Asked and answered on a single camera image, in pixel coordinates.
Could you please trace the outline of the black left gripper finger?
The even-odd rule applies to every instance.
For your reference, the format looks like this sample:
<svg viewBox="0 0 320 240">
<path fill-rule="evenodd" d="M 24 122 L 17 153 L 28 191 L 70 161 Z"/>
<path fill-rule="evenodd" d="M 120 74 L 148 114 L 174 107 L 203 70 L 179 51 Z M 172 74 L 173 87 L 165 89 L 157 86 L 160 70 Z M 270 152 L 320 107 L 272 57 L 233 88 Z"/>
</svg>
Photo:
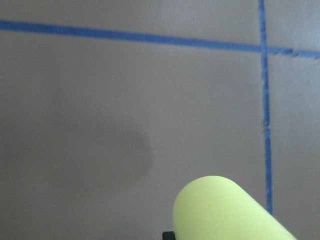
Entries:
<svg viewBox="0 0 320 240">
<path fill-rule="evenodd" d="M 162 240 L 176 240 L 175 233 L 173 231 L 164 231 L 162 233 Z"/>
</svg>

